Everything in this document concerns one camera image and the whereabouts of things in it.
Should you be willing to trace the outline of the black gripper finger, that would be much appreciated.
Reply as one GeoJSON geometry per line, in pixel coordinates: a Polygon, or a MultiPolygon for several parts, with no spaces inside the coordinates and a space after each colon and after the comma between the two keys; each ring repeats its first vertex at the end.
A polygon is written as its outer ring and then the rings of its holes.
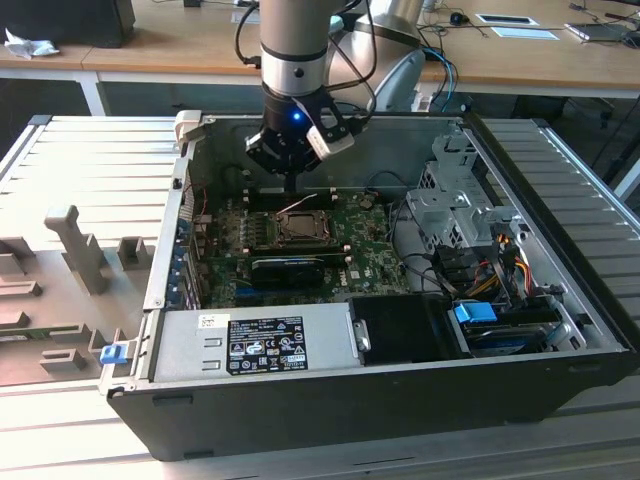
{"type": "Polygon", "coordinates": [[[292,148],[285,135],[262,128],[245,139],[245,151],[267,173],[283,180],[285,192],[293,192],[292,148]]]}
{"type": "Polygon", "coordinates": [[[306,138],[297,140],[290,156],[290,191],[297,191],[297,178],[300,175],[313,171],[320,163],[309,141],[306,138]]]}

